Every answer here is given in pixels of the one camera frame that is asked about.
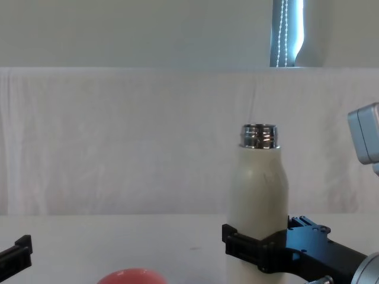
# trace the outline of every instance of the white cloth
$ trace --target white cloth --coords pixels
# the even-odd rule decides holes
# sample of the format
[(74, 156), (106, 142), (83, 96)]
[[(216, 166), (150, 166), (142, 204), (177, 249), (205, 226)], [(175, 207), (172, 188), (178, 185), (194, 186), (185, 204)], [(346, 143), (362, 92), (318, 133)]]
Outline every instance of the white cloth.
[(0, 214), (224, 212), (251, 121), (278, 124), (291, 212), (377, 211), (379, 179), (357, 161), (346, 116), (379, 101), (378, 78), (1, 69)]

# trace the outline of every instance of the white table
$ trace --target white table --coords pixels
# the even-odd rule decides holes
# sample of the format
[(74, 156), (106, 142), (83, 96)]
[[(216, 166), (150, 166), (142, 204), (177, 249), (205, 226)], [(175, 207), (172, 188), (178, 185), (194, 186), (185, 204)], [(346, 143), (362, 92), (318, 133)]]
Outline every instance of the white table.
[[(308, 215), (330, 237), (365, 254), (379, 251), (379, 215)], [(0, 217), (0, 249), (31, 234), (33, 266), (7, 284), (96, 284), (127, 267), (148, 267), (170, 284), (222, 284), (221, 215)], [(289, 283), (304, 283), (290, 276)]]

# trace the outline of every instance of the robotic arm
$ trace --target robotic arm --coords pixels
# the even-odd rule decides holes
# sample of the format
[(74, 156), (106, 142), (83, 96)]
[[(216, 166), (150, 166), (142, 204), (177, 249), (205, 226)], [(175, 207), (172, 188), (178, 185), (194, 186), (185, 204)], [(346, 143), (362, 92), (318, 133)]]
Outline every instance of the robotic arm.
[[(379, 103), (350, 112), (348, 121), (356, 155), (379, 175)], [(257, 265), (263, 273), (285, 272), (312, 284), (377, 284), (379, 253), (366, 256), (328, 239), (330, 228), (301, 216), (288, 229), (256, 240), (225, 224), (226, 254)]]
[(13, 247), (0, 252), (0, 282), (31, 266), (33, 253), (30, 235), (17, 240)]

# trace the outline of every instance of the water bottle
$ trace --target water bottle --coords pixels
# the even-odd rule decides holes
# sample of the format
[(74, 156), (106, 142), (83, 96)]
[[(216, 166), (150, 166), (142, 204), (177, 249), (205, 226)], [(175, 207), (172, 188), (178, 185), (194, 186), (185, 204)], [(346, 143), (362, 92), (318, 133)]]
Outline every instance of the water bottle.
[[(287, 229), (288, 182), (281, 162), (277, 127), (242, 127), (237, 165), (229, 190), (227, 223), (239, 233), (261, 240)], [(264, 274), (258, 268), (227, 256), (227, 284), (278, 284), (282, 273)]]

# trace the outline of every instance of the white wall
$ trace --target white wall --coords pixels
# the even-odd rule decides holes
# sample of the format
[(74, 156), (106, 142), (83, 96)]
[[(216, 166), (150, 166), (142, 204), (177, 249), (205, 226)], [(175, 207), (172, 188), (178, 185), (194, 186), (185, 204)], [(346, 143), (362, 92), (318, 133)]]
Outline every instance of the white wall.
[(269, 65), (272, 1), (1, 0), (0, 66)]
[(379, 67), (379, 1), (304, 0), (297, 66)]

